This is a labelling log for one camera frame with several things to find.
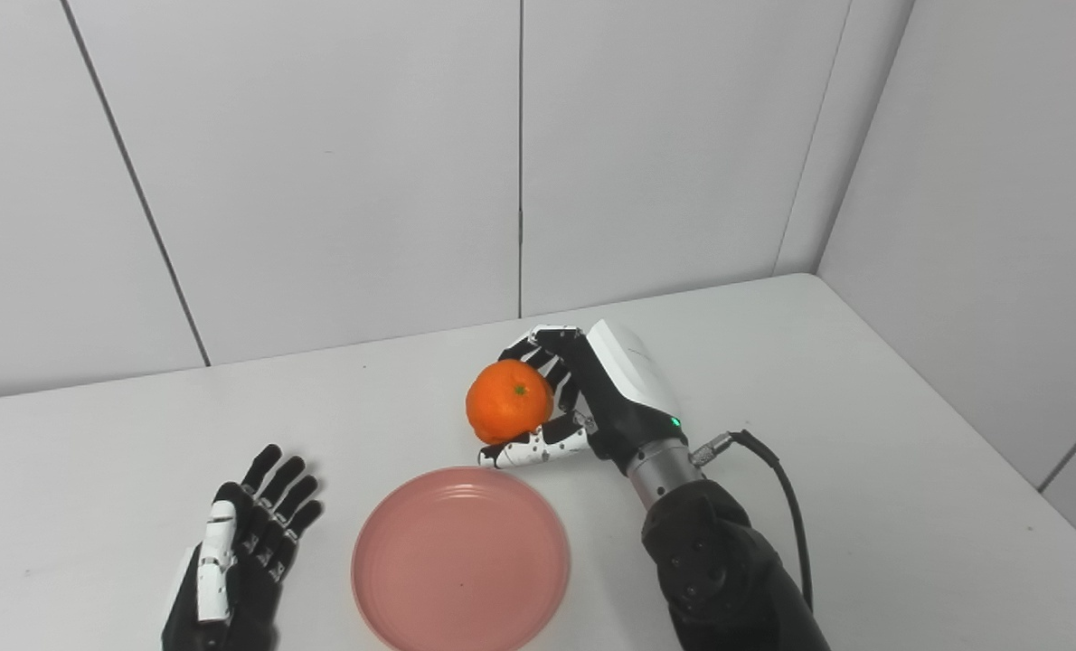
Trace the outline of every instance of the robotic finger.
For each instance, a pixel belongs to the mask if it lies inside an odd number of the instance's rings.
[[[518,468],[535,463],[555,461],[591,449],[589,436],[595,423],[582,413],[571,411],[553,418],[533,433],[519,434],[504,444],[490,444],[478,453],[478,465],[484,468]]]

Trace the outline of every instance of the black cable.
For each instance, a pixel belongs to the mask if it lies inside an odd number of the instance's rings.
[[[807,609],[811,606],[811,557],[807,553],[807,532],[803,528],[803,511],[799,511],[799,501],[795,498],[795,487],[791,486],[787,472],[780,466],[779,457],[764,442],[754,438],[752,433],[730,433],[732,440],[737,444],[756,453],[770,469],[775,471],[775,477],[779,478],[780,485],[783,486],[783,495],[787,495],[787,507],[791,510],[791,522],[795,525],[795,550],[799,555],[799,582],[803,585],[803,600],[807,602]]]

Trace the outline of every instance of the cable connector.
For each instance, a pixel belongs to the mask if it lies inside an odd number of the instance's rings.
[[[707,463],[713,462],[720,454],[727,452],[727,449],[732,448],[733,442],[735,442],[735,434],[719,434],[719,436],[700,444],[699,448],[694,449],[694,452],[691,453],[691,463],[694,464],[695,468],[703,468]]]

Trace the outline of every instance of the white wall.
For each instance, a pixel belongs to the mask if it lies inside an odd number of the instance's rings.
[[[0,8],[0,154],[33,161],[0,167],[0,394],[198,364],[29,1]],[[810,269],[910,0],[70,5],[225,363]]]
[[[59,3],[0,3],[0,395],[200,362]]]
[[[527,1],[523,312],[811,270],[910,3],[849,5]]]
[[[915,4],[820,274],[1048,477],[1076,441],[1076,1]]]
[[[214,364],[518,309],[518,3],[72,0]]]

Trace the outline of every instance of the robotic arm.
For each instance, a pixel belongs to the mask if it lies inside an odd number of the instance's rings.
[[[506,358],[546,368],[564,413],[482,449],[479,465],[524,466],[587,448],[613,462],[647,508],[642,547],[657,565],[683,650],[829,650],[811,615],[806,555],[802,596],[744,508],[700,471],[733,442],[748,445],[777,470],[802,535],[790,482],[766,445],[747,431],[727,433],[692,453],[657,366],[636,335],[613,323],[599,321],[587,334],[539,325],[501,352]]]

